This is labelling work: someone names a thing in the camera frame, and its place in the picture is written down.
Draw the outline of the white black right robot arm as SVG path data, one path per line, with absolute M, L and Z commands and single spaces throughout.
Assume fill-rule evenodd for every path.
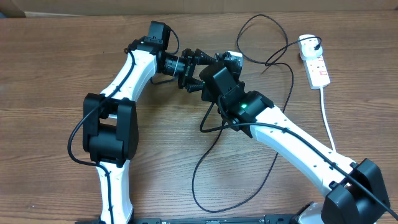
M 287 159 L 323 195 L 324 202 L 308 204 L 295 223 L 376 223 L 391 210 L 380 168 L 364 159 L 357 163 L 328 148 L 288 117 L 258 91 L 244 91 L 239 81 L 243 60 L 234 53 L 212 60 L 200 73 L 202 99 L 219 108 L 220 129 L 242 131 Z

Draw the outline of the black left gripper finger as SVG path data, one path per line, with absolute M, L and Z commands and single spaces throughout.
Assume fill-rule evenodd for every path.
M 186 85 L 186 89 L 188 92 L 201 91 L 203 89 L 203 82 L 196 78 L 191 78 Z
M 196 49 L 196 51 L 194 52 L 194 62 L 197 65 L 212 65 L 217 61 L 217 59 L 210 57 L 208 54 L 204 53 L 200 49 Z

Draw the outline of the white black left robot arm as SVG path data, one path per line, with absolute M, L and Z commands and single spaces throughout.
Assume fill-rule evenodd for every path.
M 100 179 L 103 205 L 98 223 L 133 221 L 128 169 L 139 140 L 136 102 L 146 84 L 162 73 L 180 79 L 188 90 L 199 90 L 201 82 L 189 76 L 190 70 L 216 61 L 199 49 L 187 49 L 180 57 L 168 53 L 173 33 L 167 24 L 152 21 L 148 35 L 125 48 L 126 62 L 114 80 L 83 101 L 83 119 L 77 128 L 83 130 L 83 150 L 89 153 L 89 164 L 96 167 Z

